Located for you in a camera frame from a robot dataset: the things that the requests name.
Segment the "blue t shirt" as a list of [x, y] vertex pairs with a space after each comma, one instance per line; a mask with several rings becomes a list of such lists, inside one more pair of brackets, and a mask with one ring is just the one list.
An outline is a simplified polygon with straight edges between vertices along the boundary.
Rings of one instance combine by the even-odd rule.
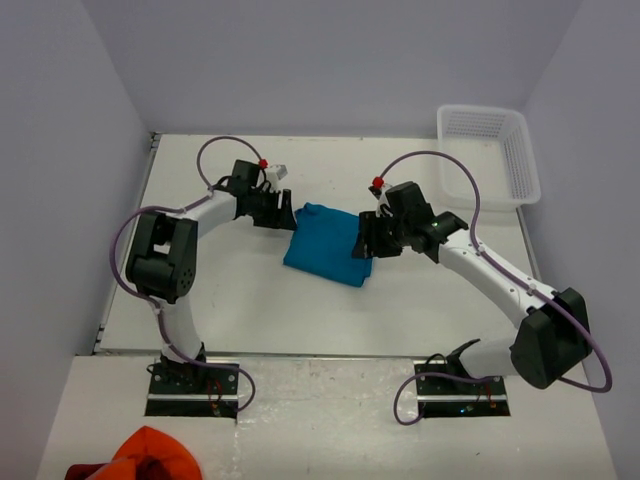
[[372, 259], [353, 258], [359, 233], [356, 215], [307, 202], [295, 212], [294, 231], [283, 264], [342, 285], [361, 288], [371, 276]]

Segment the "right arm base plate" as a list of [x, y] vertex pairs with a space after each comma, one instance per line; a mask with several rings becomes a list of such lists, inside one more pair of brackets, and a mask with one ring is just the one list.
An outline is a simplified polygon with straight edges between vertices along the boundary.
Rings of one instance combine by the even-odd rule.
[[418, 413], [430, 418], [508, 417], [511, 415], [501, 377], [485, 383], [464, 383], [421, 376], [415, 381]]

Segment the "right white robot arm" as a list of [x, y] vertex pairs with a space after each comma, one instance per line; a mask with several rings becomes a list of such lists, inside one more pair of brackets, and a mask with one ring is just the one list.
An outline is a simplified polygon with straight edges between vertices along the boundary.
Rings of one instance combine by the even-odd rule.
[[435, 214], [412, 181], [391, 186], [377, 179], [369, 190], [377, 207], [359, 215], [353, 257], [396, 257], [409, 247], [464, 278], [514, 325], [503, 339], [472, 339], [447, 355], [446, 380], [454, 391], [467, 393], [484, 377], [509, 375], [546, 389], [591, 354], [583, 335], [586, 303], [578, 292], [558, 292], [510, 263], [494, 268], [468, 224], [450, 211]]

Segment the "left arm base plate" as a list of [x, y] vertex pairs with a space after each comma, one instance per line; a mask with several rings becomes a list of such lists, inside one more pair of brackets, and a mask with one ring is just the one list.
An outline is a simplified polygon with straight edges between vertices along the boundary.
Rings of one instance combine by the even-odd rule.
[[147, 417], [237, 419], [236, 372], [165, 359], [148, 365], [147, 372]]

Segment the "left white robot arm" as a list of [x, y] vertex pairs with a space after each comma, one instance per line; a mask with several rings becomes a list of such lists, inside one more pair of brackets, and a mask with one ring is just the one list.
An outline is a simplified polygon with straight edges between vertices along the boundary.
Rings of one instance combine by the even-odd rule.
[[296, 230], [291, 191], [280, 187], [286, 175], [284, 165], [238, 160], [201, 199], [181, 208], [145, 207], [135, 217], [120, 284], [151, 306], [163, 342], [161, 358], [175, 365], [172, 380], [187, 393], [198, 392], [208, 379], [189, 300], [199, 240], [243, 216], [256, 227]]

